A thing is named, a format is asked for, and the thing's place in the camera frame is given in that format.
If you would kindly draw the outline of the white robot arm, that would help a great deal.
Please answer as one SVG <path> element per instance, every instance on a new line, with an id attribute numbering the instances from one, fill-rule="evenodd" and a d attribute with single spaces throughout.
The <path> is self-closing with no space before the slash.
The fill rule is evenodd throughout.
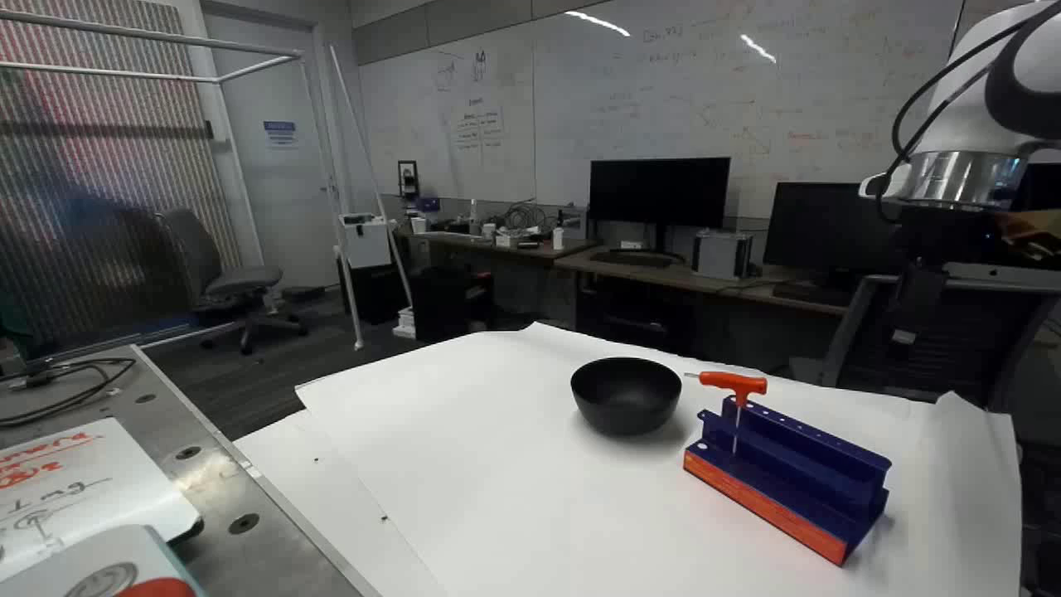
<path id="1" fill-rule="evenodd" d="M 1061 142 L 1061 0 L 999 11 L 897 107 L 874 204 L 1003 213 L 1036 150 Z"/>

